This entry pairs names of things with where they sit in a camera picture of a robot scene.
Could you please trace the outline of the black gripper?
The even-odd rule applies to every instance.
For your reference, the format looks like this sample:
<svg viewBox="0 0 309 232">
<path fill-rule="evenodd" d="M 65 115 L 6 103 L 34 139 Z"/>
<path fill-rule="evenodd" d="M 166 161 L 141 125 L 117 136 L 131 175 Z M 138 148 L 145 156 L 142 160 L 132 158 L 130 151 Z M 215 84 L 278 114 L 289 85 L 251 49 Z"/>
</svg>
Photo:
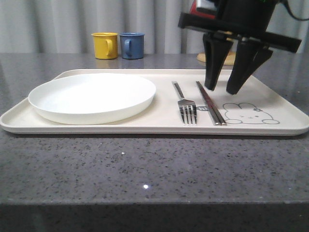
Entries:
<svg viewBox="0 0 309 232">
<path fill-rule="evenodd" d="M 211 18 L 192 13 L 180 14 L 178 27 L 198 31 L 229 31 L 232 38 L 255 38 L 267 45 L 289 52 L 297 52 L 301 40 L 271 32 L 266 29 L 277 4 L 283 4 L 288 14 L 296 19 L 286 0 L 203 0 L 201 9 Z M 204 86 L 214 90 L 224 61 L 233 45 L 226 36 L 214 32 L 203 35 L 206 57 Z M 226 91 L 239 92 L 247 79 L 273 54 L 268 46 L 255 42 L 239 42 L 232 73 Z"/>
</svg>

